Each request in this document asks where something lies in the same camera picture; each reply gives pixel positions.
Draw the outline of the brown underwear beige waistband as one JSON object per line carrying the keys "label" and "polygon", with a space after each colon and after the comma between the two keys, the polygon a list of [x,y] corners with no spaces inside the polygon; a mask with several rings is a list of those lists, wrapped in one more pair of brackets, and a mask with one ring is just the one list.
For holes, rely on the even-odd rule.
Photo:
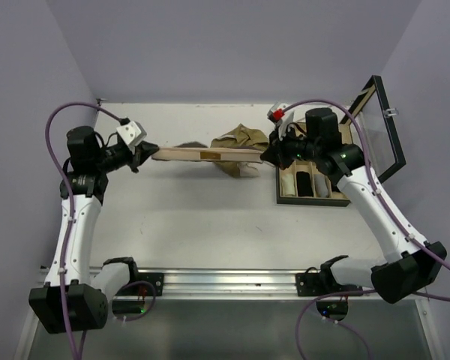
{"label": "brown underwear beige waistband", "polygon": [[151,159],[154,161],[262,164],[262,153],[263,151],[255,148],[210,148],[200,142],[186,142],[173,147],[160,147],[151,156]]}

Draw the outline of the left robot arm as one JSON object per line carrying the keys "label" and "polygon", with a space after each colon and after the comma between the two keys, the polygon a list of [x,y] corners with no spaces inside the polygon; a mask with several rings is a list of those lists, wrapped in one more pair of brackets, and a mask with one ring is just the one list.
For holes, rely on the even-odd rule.
{"label": "left robot arm", "polygon": [[67,133],[69,159],[61,168],[62,222],[55,256],[43,286],[31,289],[28,302],[50,334],[102,329],[113,297],[130,295],[146,282],[133,258],[106,260],[99,273],[90,273],[95,225],[104,203],[108,173],[129,167],[137,173],[158,146],[144,139],[143,127],[131,121],[116,129],[117,142],[101,145],[92,127]]}

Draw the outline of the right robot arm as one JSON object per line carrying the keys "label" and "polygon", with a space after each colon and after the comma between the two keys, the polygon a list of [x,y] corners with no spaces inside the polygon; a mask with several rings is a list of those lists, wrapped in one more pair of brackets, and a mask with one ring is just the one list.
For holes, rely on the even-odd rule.
{"label": "right robot arm", "polygon": [[263,161],[285,170],[294,161],[311,161],[357,208],[374,234],[384,262],[336,256],[320,266],[323,292],[359,287],[375,290],[394,304],[434,282],[447,257],[439,241],[430,243],[408,220],[379,182],[362,149],[342,141],[338,118],[329,108],[305,114],[306,129],[296,134],[293,114],[278,107],[268,112],[275,124]]}

